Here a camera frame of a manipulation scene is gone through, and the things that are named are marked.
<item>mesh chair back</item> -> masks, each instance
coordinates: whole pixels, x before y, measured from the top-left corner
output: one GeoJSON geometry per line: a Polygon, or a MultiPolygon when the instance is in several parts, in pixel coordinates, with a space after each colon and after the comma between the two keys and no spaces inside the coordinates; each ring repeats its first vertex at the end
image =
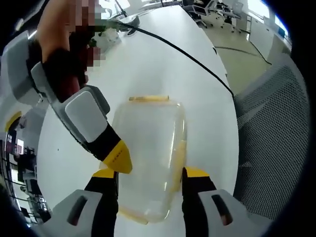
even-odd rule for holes
{"type": "Polygon", "coordinates": [[[239,162],[234,197],[275,219],[299,179],[309,143],[304,79],[288,55],[235,96],[239,162]]]}
{"type": "Polygon", "coordinates": [[[236,1],[233,6],[233,13],[236,15],[240,15],[242,13],[242,7],[243,7],[243,3],[236,1]]]}

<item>gray floor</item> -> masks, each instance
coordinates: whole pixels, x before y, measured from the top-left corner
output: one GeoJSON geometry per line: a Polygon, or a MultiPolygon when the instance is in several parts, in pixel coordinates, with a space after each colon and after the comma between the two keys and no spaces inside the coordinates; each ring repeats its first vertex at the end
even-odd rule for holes
{"type": "Polygon", "coordinates": [[[203,17],[208,26],[204,29],[207,36],[217,48],[218,54],[226,67],[228,82],[234,94],[243,91],[252,81],[256,80],[270,65],[264,61],[257,49],[247,40],[247,33],[231,32],[230,25],[222,29],[222,19],[215,19],[216,15],[203,17]]]}

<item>transparent plastic container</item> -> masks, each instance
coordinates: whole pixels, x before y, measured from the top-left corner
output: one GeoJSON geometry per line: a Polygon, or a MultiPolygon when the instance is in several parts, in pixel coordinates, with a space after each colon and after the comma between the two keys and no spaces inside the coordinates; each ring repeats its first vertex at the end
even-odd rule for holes
{"type": "Polygon", "coordinates": [[[137,222],[167,217],[185,165],[185,111],[168,97],[133,98],[115,112],[113,129],[129,148],[133,170],[119,174],[119,212],[137,222]]]}

